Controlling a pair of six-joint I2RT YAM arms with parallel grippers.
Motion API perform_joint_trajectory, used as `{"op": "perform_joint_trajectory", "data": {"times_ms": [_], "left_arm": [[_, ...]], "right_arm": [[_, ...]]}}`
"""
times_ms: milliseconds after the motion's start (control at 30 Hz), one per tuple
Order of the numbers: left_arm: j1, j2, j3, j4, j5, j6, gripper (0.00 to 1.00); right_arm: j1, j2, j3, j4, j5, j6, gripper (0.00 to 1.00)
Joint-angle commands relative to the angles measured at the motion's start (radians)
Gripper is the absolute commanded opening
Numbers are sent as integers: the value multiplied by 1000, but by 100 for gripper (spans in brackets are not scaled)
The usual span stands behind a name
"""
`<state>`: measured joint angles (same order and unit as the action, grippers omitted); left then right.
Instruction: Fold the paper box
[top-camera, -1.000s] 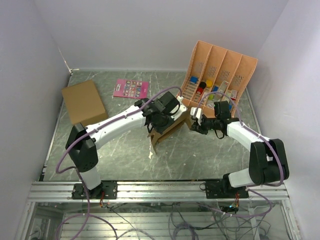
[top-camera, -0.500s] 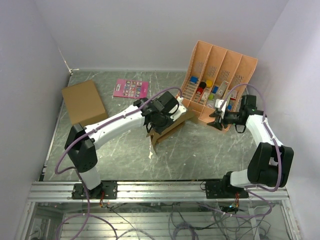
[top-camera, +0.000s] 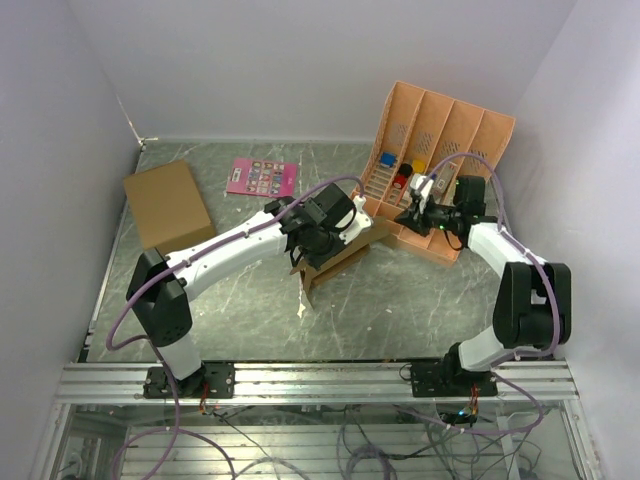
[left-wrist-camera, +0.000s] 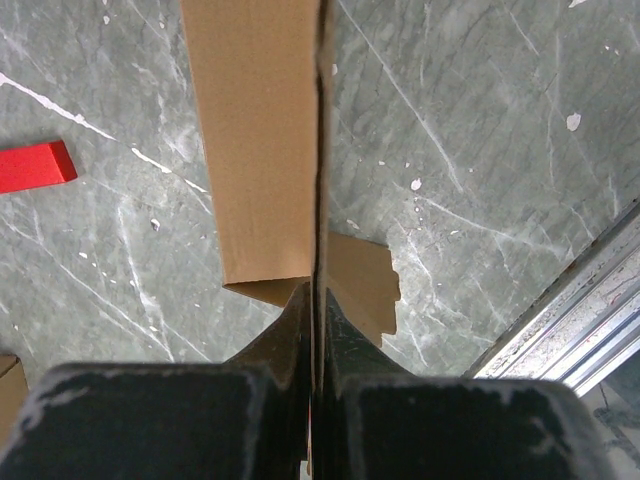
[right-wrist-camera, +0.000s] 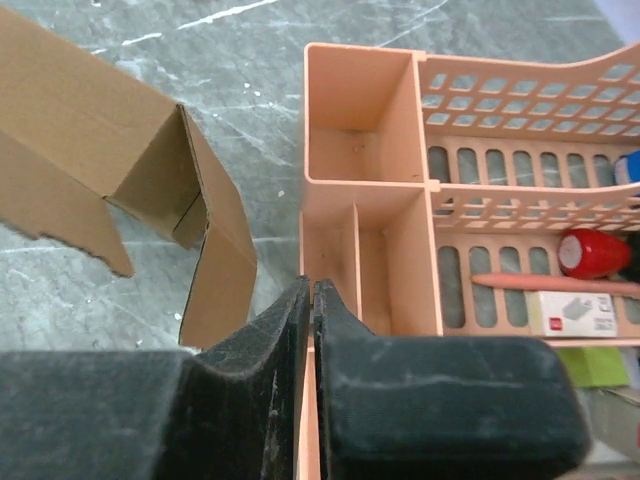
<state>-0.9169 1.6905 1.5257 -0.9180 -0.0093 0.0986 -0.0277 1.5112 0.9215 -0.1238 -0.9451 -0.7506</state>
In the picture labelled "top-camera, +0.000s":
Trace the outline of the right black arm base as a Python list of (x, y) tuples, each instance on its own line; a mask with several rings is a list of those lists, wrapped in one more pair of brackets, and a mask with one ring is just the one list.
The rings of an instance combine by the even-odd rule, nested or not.
[(498, 393), (490, 372), (453, 371), (441, 359), (426, 358), (404, 364), (400, 378), (414, 398), (493, 397)]

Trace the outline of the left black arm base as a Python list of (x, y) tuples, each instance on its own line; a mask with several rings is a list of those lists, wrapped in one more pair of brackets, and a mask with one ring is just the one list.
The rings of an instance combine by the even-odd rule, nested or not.
[[(186, 379), (175, 381), (178, 397), (230, 399), (234, 394), (235, 373), (233, 363), (205, 361), (195, 373)], [(149, 368), (143, 385), (143, 397), (168, 399), (171, 396), (165, 370), (162, 367)]]

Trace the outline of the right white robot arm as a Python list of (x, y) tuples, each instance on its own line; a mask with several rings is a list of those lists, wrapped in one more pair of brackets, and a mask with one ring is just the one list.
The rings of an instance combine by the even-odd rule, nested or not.
[(485, 180), (463, 176), (456, 181), (451, 205), (436, 202), (434, 178), (415, 175), (411, 203), (395, 222), (426, 236), (434, 230), (456, 237), (462, 249), (482, 258), (499, 276), (492, 324), (475, 337), (452, 346), (443, 358), (442, 387), (465, 394), (486, 372), (511, 359), (546, 357), (564, 345), (572, 329), (571, 271), (549, 263), (511, 235), (498, 218), (486, 214)]

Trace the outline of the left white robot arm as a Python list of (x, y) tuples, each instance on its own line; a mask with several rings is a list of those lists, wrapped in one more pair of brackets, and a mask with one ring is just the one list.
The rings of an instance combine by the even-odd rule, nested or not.
[(236, 271), (271, 257), (287, 254), (292, 264), (322, 267), (371, 226), (365, 203), (363, 194), (349, 197), (326, 181), (299, 198), (276, 198), (241, 225), (196, 246), (141, 254), (127, 308), (159, 354), (164, 375), (146, 396), (197, 397), (216, 383), (191, 336), (192, 301)]

